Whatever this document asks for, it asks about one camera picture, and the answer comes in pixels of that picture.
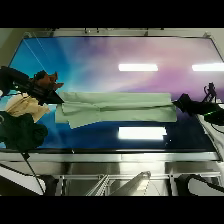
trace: glass surface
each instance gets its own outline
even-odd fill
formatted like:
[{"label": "glass surface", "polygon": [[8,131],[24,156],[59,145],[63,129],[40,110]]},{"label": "glass surface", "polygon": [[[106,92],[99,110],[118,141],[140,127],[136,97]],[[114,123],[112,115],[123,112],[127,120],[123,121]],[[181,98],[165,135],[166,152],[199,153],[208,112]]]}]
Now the glass surface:
[{"label": "glass surface", "polygon": [[[156,64],[158,71],[122,72],[119,64]],[[213,82],[224,98],[224,72],[195,72],[192,65],[222,63],[212,40],[178,37],[51,37],[23,39],[10,64],[30,77],[41,70],[58,72],[64,86],[57,92],[171,93],[177,100],[187,93],[192,100],[205,97],[204,86]],[[9,97],[0,102],[4,109]],[[98,122],[76,129],[55,123],[56,105],[38,123],[48,136],[40,148],[152,149],[152,151],[214,151],[195,118],[177,111],[178,121]],[[165,127],[163,141],[124,140],[119,127]]]}]

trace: folded cloth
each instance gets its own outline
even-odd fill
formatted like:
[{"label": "folded cloth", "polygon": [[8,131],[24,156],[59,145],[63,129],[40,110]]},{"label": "folded cloth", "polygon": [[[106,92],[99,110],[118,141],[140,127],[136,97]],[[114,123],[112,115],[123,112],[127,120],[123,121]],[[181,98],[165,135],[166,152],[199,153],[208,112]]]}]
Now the folded cloth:
[{"label": "folded cloth", "polygon": [[66,93],[59,96],[55,120],[71,128],[100,121],[175,122],[169,93]]},{"label": "folded cloth", "polygon": [[13,117],[19,117],[29,113],[36,123],[44,114],[49,113],[50,109],[46,104],[43,106],[38,105],[37,99],[24,93],[23,95],[19,94],[11,97],[6,104],[5,111]]},{"label": "folded cloth", "polygon": [[31,114],[13,117],[0,111],[0,142],[4,142],[6,148],[27,152],[41,146],[47,135],[47,128],[35,124]]}]

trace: beige cloth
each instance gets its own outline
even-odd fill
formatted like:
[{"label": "beige cloth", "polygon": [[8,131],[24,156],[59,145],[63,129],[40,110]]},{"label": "beige cloth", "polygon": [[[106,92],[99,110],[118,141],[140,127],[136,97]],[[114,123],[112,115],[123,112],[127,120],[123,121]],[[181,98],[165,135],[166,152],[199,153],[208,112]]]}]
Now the beige cloth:
[{"label": "beige cloth", "polygon": [[32,115],[34,123],[36,123],[44,114],[49,113],[50,109],[46,104],[43,106],[38,105],[37,99],[23,93],[23,95],[19,94],[11,97],[6,104],[5,111],[13,117],[29,113]]}]

